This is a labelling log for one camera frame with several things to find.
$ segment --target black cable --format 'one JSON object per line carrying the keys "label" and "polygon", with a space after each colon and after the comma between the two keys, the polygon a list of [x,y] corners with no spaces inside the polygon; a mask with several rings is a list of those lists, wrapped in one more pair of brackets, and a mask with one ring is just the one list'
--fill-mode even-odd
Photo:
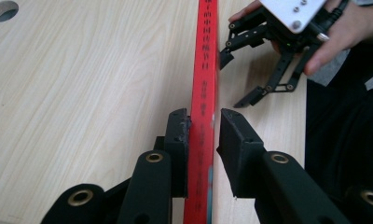
{"label": "black cable", "polygon": [[325,30],[328,30],[329,27],[331,27],[338,20],[338,18],[340,18],[340,16],[343,14],[343,11],[346,8],[348,3],[349,3],[349,0],[342,0],[338,4],[338,7],[332,10],[332,12],[329,14],[328,19],[326,20],[326,23],[323,24],[323,28]]}

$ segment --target red strip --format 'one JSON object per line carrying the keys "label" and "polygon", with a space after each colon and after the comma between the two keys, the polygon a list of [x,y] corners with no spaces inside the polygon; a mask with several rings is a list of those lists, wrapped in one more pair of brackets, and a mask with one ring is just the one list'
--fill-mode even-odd
{"label": "red strip", "polygon": [[211,223],[217,66],[217,0],[200,0],[189,130],[185,224]]}

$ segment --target black plastic bracket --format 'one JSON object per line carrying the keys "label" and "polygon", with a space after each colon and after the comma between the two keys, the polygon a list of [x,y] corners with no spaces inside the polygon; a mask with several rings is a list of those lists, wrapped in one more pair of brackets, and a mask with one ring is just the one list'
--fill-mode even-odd
{"label": "black plastic bracket", "polygon": [[261,223],[350,223],[294,158],[264,149],[242,114],[221,110],[217,151],[233,194],[256,198]]}
{"label": "black plastic bracket", "polygon": [[187,110],[173,111],[166,135],[139,157],[130,179],[106,192],[92,184],[72,187],[42,223],[171,223],[172,197],[187,196],[189,127]]}

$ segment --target light wood surface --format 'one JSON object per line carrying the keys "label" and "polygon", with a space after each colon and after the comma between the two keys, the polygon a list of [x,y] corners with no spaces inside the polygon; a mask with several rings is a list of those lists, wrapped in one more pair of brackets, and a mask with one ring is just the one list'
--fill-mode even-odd
{"label": "light wood surface", "polygon": [[[129,178],[168,114],[189,110],[198,0],[15,2],[18,14],[0,22],[0,222],[30,224],[74,185],[107,190]],[[219,1],[220,48],[228,17],[248,3]],[[217,130],[219,109],[278,59],[270,44],[234,55],[219,76]],[[301,163],[305,91],[303,79],[295,93],[238,110],[266,149]],[[182,207],[174,201],[174,223]],[[253,200],[232,198],[217,155],[213,223],[257,223]]]}

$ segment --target white robot part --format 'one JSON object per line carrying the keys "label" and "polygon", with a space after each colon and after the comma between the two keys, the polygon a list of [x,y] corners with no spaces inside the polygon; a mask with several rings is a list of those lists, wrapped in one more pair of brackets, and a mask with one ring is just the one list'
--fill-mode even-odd
{"label": "white robot part", "polygon": [[326,0],[259,0],[292,33],[300,34]]}

